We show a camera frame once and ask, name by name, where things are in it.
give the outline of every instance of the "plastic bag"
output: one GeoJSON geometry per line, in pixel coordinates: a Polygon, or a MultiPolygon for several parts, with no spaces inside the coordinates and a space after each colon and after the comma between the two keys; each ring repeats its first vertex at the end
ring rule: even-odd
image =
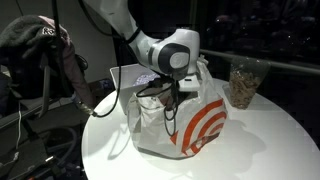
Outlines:
{"type": "Polygon", "coordinates": [[[176,121],[166,120],[165,106],[159,97],[137,98],[135,94],[131,97],[127,117],[136,149],[161,157],[186,158],[194,156],[206,143],[218,137],[227,111],[223,99],[215,91],[206,63],[199,58],[200,90],[179,105],[176,121]]]}

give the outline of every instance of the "clear plastic container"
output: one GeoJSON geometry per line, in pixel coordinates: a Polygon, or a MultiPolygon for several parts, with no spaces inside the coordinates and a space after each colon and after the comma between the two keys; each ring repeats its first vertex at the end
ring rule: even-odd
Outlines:
{"type": "Polygon", "coordinates": [[[258,59],[237,57],[230,69],[230,103],[238,109],[247,109],[257,88],[270,69],[270,63],[258,59]]]}

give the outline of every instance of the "transparent plastic bag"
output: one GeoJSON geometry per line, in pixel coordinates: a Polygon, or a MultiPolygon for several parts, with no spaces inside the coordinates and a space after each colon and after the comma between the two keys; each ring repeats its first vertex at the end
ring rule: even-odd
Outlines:
{"type": "MultiPolygon", "coordinates": [[[[227,109],[206,65],[207,61],[200,57],[197,62],[200,89],[179,104],[174,120],[165,118],[167,106],[162,103],[165,98],[132,95],[127,118],[137,150],[171,159],[187,158],[219,136],[227,119],[227,109]]],[[[174,112],[166,113],[172,117],[174,112]]]]}
{"type": "Polygon", "coordinates": [[[257,88],[270,69],[270,63],[253,58],[234,58],[230,69],[231,105],[247,109],[257,88]]]}

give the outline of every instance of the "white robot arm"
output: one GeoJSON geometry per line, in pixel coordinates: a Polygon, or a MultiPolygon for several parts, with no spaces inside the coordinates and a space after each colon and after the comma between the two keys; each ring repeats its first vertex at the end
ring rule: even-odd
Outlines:
{"type": "Polygon", "coordinates": [[[128,0],[85,2],[128,41],[140,64],[179,81],[179,91],[192,92],[199,89],[195,74],[200,44],[197,32],[177,29],[166,39],[153,39],[136,26],[128,9],[128,0]]]}

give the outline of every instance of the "table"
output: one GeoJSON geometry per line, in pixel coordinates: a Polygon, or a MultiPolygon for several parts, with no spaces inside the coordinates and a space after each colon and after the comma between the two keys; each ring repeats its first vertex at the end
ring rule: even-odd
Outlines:
{"type": "MultiPolygon", "coordinates": [[[[255,95],[247,110],[228,101],[227,82],[214,79],[230,120],[195,157],[168,160],[138,152],[118,104],[106,118],[90,117],[82,140],[89,180],[318,180],[320,151],[303,127],[280,107],[255,95]]],[[[96,108],[107,112],[116,93],[96,108]]]]}

